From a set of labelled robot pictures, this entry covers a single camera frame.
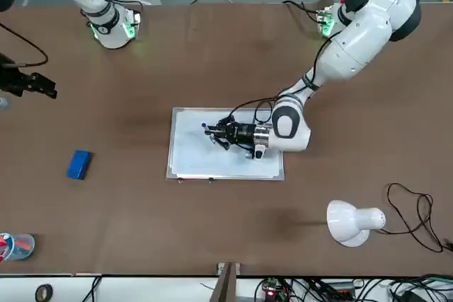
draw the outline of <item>white board with metal frame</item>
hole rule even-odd
[[[255,109],[234,113],[238,122],[251,122]],[[247,158],[247,151],[232,145],[229,150],[213,144],[202,123],[216,125],[231,112],[227,108],[174,108],[168,150],[167,178],[207,180],[285,180],[281,151],[269,149],[262,160]],[[265,119],[269,109],[257,116]]]

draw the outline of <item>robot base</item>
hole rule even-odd
[[[90,25],[95,39],[108,49],[119,49],[139,34],[140,13],[122,6],[118,6],[117,10],[120,12],[120,19],[110,33],[102,34],[102,28],[96,30]]]

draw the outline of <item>brown table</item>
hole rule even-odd
[[[29,260],[0,272],[214,274],[227,261],[244,274],[451,272],[453,256],[410,236],[375,233],[349,249],[323,224],[329,201],[344,199],[403,230],[385,200],[399,181],[433,195],[433,226],[453,238],[451,5],[423,5],[412,36],[307,103],[311,143],[285,155],[284,182],[166,180],[171,109],[232,107],[291,85],[320,45],[314,24],[281,4],[156,6],[144,20],[139,41],[109,51],[75,7],[1,14],[50,55],[39,71],[59,96],[10,96],[0,112],[1,231],[37,238]],[[17,62],[40,58],[4,31],[0,42]],[[84,181],[66,178],[75,149],[95,153]],[[415,197],[394,199],[414,224]]]

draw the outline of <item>blue block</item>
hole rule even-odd
[[[76,150],[72,156],[71,164],[67,172],[67,177],[75,180],[83,180],[85,178],[86,169],[91,160],[91,152],[85,150]]]

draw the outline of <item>white desk lamp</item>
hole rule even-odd
[[[346,247],[358,247],[369,231],[382,229],[385,215],[378,208],[357,209],[344,201],[332,201],[327,207],[327,225],[337,242]]]

